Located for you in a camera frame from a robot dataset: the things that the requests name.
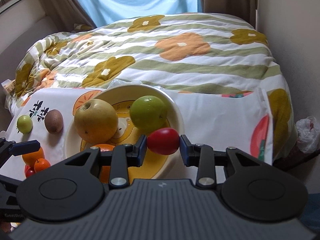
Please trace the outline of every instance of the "white bowl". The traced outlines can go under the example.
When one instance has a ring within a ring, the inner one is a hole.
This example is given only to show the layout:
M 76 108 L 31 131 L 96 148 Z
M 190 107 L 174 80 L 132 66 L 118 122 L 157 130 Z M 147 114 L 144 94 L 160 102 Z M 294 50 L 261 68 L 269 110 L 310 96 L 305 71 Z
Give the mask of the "white bowl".
M 123 143 L 134 144 L 136 142 L 140 132 L 131 122 L 129 109 L 132 102 L 142 96 L 156 96 L 160 98 L 168 107 L 167 125 L 169 124 L 170 127 L 177 130 L 180 135 L 184 133 L 181 113 L 175 102 L 166 93 L 148 85 L 121 85 L 105 90 L 94 97 L 114 106 L 119 117 L 118 131 L 114 135 L 114 138 L 111 138 L 107 143 L 118 145 Z M 86 143 L 79 137 L 74 126 L 74 121 L 72 121 L 64 142 L 64 158 L 71 157 L 91 146 L 91 144 Z M 130 181 L 134 178 L 163 178 L 171 170 L 178 158 L 180 158 L 179 150 L 169 156 L 157 155 L 148 150 L 144 163 L 140 168 L 131 167 L 128 169 Z

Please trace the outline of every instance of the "yellow pear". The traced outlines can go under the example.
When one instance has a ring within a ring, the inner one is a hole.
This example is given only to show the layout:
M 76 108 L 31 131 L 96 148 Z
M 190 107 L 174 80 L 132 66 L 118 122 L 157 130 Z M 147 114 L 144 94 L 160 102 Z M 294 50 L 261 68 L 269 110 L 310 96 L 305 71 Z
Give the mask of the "yellow pear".
M 106 101 L 91 99 L 76 111 L 75 127 L 79 136 L 88 143 L 105 143 L 117 131 L 118 116 Z

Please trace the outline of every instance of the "bowl rim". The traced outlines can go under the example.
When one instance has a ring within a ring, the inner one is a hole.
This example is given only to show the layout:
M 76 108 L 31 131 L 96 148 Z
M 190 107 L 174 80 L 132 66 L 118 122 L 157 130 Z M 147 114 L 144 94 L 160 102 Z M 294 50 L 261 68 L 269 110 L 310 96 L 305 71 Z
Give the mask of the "bowl rim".
M 181 115 L 181 112 L 180 112 L 178 106 L 176 105 L 176 103 L 173 101 L 173 99 L 168 94 L 166 94 L 164 91 L 162 91 L 159 88 L 156 88 L 156 87 L 153 87 L 150 85 L 145 85 L 145 84 L 123 84 L 123 85 L 118 85 L 118 86 L 112 87 L 110 89 L 106 89 L 104 91 L 101 91 L 101 93 L 95 95 L 92 99 L 96 98 L 97 96 L 101 95 L 102 93 L 106 93 L 107 91 L 114 90 L 119 87 L 126 87 L 126 86 L 128 86 L 128 87 L 129 86 L 130 87 L 132 87 L 132 86 L 147 87 L 149 89 L 153 89 L 153 90 L 161 93 L 164 97 L 166 97 L 166 99 L 170 102 L 171 106 L 173 107 L 175 114 L 177 116 L 177 119 L 178 119 L 177 123 L 178 123 L 178 128 L 179 128 L 178 133 L 180 135 L 184 134 L 185 131 L 184 131 L 183 118 L 182 118 L 182 115 Z M 74 126 L 74 119 L 70 122 L 67 133 L 65 135 L 65 140 L 63 142 L 63 159 L 64 160 L 67 158 L 67 154 L 66 154 L 66 152 L 67 152 L 67 137 L 69 136 L 71 129 L 74 129 L 73 126 Z M 177 162 L 179 157 L 180 157 L 180 150 L 177 150 L 174 154 L 169 155 L 167 160 L 164 162 L 163 166 L 161 167 L 161 169 L 152 177 L 152 179 L 164 178 L 169 173 L 169 171 L 172 169 L 172 167 L 175 165 L 175 163 Z

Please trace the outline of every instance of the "clear plastic bag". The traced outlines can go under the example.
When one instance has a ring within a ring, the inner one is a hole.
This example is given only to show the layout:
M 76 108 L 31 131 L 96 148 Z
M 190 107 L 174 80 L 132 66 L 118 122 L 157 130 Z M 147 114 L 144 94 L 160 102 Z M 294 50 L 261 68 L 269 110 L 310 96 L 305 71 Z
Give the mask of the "clear plastic bag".
M 303 153 L 312 153 L 317 149 L 320 138 L 320 125 L 314 116 L 296 122 L 298 130 L 297 147 Z

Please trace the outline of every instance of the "silver screw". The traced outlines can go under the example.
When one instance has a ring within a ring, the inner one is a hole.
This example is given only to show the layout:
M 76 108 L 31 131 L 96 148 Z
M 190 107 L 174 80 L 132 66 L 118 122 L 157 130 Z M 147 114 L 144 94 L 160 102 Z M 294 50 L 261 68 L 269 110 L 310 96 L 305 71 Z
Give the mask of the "silver screw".
M 121 177 L 113 178 L 111 180 L 111 184 L 115 185 L 115 186 L 123 186 L 126 183 L 127 183 L 127 180 L 125 178 L 121 178 Z
M 212 178 L 208 178 L 208 177 L 203 177 L 203 178 L 200 178 L 198 180 L 199 184 L 201 184 L 202 186 L 210 186 L 212 184 L 214 184 L 214 179 Z

